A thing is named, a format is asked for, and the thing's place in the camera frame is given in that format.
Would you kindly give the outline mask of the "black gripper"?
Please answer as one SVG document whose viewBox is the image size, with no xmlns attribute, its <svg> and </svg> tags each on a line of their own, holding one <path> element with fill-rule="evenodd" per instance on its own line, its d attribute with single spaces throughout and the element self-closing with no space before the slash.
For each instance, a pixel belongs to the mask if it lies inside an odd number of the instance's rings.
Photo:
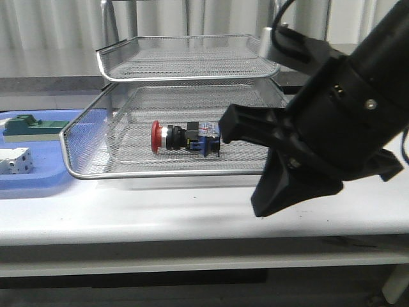
<svg viewBox="0 0 409 307">
<path fill-rule="evenodd" d="M 219 120 L 223 142 L 246 141 L 269 147 L 251 196 L 255 216 L 267 217 L 292 205 L 337 194 L 342 181 L 378 175 L 389 181 L 404 166 L 382 145 L 366 148 L 355 138 L 337 138 L 320 128 L 307 143 L 285 109 L 231 104 Z M 289 160 L 301 164 L 294 168 Z"/>
</svg>

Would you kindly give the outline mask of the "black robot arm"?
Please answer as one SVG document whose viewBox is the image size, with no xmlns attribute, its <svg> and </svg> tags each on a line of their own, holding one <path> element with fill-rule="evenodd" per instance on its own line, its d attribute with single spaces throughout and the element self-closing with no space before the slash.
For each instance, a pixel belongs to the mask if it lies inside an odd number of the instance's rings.
<svg viewBox="0 0 409 307">
<path fill-rule="evenodd" d="M 225 143 L 268 148 L 251 197 L 258 217 L 403 169 L 385 146 L 408 132 L 408 2 L 398 1 L 349 55 L 283 25 L 290 4 L 273 19 L 266 53 L 307 82 L 285 107 L 231 104 L 219 122 Z"/>
</svg>

